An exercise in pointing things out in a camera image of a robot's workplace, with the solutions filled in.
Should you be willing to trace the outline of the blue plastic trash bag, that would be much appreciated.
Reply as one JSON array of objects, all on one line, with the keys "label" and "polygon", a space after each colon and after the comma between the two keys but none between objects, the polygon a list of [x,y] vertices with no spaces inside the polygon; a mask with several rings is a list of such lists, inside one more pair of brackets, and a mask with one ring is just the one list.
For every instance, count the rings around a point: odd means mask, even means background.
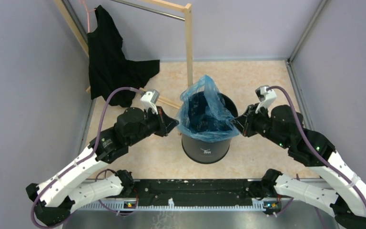
[{"label": "blue plastic trash bag", "polygon": [[235,115],[228,110],[228,100],[210,76],[202,76],[180,95],[180,100],[176,117],[182,135],[209,143],[239,135],[231,123]]}]

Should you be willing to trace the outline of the dark grey trash bin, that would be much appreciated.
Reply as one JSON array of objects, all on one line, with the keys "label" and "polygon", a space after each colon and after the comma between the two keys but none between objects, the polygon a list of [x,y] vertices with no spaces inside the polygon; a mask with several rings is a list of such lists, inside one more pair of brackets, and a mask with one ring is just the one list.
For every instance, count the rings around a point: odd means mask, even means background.
[{"label": "dark grey trash bin", "polygon": [[[228,110],[237,117],[238,111],[234,102],[225,94],[222,95],[228,100]],[[209,143],[182,135],[182,148],[191,160],[200,164],[212,164],[225,157],[232,139]]]}]

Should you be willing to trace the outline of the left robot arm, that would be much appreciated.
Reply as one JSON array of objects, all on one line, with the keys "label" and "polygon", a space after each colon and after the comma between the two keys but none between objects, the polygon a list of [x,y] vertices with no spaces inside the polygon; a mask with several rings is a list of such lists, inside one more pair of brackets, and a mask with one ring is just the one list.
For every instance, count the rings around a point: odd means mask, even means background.
[{"label": "left robot arm", "polygon": [[83,185],[90,175],[127,154],[129,147],[143,139],[168,134],[179,124],[162,107],[131,107],[117,117],[113,127],[103,130],[65,168],[47,181],[26,187],[33,202],[30,217],[40,229],[53,229],[64,223],[84,205],[109,196],[128,197],[134,185],[131,173],[115,172],[110,178]]}]

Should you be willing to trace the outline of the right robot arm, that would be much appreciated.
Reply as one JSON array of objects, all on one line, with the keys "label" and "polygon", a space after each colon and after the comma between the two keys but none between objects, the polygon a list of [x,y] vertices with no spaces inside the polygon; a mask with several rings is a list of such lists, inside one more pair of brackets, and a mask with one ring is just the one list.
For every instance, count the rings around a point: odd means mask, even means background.
[{"label": "right robot arm", "polygon": [[232,124],[245,137],[261,135],[287,150],[295,161],[316,172],[329,189],[303,183],[269,169],[260,184],[261,192],[272,197],[288,196],[312,205],[346,229],[366,229],[366,184],[343,161],[335,146],[321,133],[296,125],[303,117],[288,105],[272,111],[248,106]]}]

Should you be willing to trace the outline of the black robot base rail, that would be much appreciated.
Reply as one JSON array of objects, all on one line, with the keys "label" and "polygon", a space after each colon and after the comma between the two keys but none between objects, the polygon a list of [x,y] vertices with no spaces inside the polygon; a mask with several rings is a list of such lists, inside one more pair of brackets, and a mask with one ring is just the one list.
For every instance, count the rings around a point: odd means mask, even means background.
[{"label": "black robot base rail", "polygon": [[140,208],[282,208],[282,196],[267,181],[252,179],[141,179],[111,197],[137,201]]}]

